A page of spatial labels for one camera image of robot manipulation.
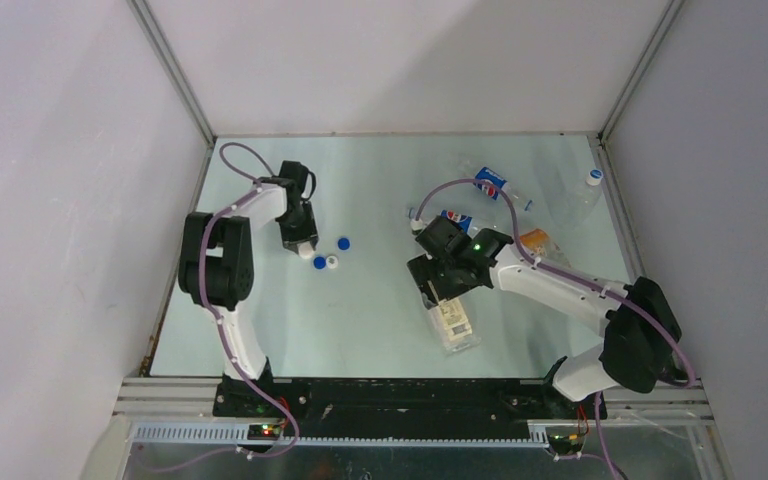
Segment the cream label clear bottle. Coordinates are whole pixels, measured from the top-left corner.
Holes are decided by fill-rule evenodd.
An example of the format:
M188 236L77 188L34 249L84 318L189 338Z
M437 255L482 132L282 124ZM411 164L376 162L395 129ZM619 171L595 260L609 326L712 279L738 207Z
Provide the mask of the cream label clear bottle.
M467 309L460 298L441 300L427 310L431 328L436 332L444 352L454 355L477 347L481 338L476 334Z

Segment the clear unlabelled plastic bottle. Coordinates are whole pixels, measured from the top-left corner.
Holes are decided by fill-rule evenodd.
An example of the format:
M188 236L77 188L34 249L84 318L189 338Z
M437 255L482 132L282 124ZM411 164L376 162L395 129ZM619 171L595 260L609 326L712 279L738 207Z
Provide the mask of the clear unlabelled plastic bottle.
M592 187L585 182L587 174L577 184L564 191L557 201L554 220L563 229L579 227L593 212L602 197L602 183Z

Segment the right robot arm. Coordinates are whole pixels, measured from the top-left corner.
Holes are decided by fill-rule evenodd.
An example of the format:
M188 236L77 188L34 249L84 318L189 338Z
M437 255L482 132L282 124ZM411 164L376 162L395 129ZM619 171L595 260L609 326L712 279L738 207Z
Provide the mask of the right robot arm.
M453 220L411 220L422 248L407 266L428 306L479 287L533 299L586 326L600 345L559 360L541 392L545 411L566 418L590 395L622 387L651 392L671 361L682 332L660 286L639 277L608 281L538 256L493 229L469 234Z

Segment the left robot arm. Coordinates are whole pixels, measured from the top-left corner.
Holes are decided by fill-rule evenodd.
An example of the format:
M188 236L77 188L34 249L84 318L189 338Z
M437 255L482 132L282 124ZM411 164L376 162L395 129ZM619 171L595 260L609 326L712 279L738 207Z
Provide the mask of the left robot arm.
M255 283L253 234L269 223L279 227L282 247L310 260L319 241L311 203L315 174L297 161L254 181L241 198L218 212L187 215L179 257L178 285L212 318L225 356L224 375L246 381L237 402L252 416L276 403L275 388L259 379L268 358L243 305Z

